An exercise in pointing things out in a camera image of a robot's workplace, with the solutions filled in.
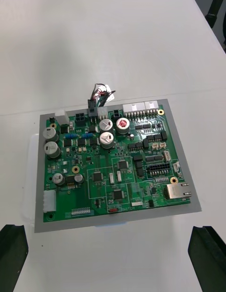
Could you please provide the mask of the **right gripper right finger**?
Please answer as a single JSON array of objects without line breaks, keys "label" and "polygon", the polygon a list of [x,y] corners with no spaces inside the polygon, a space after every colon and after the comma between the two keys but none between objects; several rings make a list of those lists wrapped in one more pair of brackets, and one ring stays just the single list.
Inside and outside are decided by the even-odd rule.
[{"label": "right gripper right finger", "polygon": [[188,255],[203,292],[226,292],[226,244],[213,227],[193,227]]}]

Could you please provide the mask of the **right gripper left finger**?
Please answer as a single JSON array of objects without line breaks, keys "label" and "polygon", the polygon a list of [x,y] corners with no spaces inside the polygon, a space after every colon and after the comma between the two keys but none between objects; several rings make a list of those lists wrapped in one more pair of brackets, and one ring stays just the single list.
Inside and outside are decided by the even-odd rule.
[{"label": "right gripper left finger", "polygon": [[0,291],[12,292],[28,255],[24,226],[5,225],[0,231]]}]

